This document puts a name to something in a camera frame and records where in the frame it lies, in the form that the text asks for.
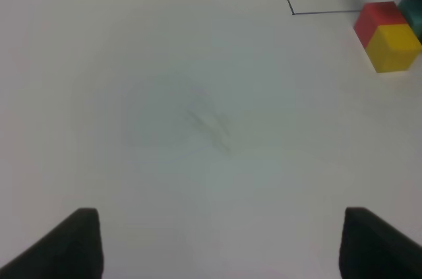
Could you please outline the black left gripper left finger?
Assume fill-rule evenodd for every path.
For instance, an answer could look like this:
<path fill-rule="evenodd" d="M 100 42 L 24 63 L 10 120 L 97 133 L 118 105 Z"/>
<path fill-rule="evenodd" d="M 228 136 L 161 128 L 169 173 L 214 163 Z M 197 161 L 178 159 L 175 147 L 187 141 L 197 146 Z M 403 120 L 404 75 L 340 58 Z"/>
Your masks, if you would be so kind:
<path fill-rule="evenodd" d="M 79 208 L 39 241 L 1 267 L 2 278 L 101 278 L 100 216 Z"/>

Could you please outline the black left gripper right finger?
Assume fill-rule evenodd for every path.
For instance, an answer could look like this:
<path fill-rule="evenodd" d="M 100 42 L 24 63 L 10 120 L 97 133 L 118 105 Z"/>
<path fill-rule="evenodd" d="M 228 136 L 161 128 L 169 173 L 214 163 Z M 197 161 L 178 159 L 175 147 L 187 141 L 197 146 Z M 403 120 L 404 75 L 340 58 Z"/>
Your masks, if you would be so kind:
<path fill-rule="evenodd" d="M 420 278 L 421 246 L 363 207 L 345 210 L 342 278 Z"/>

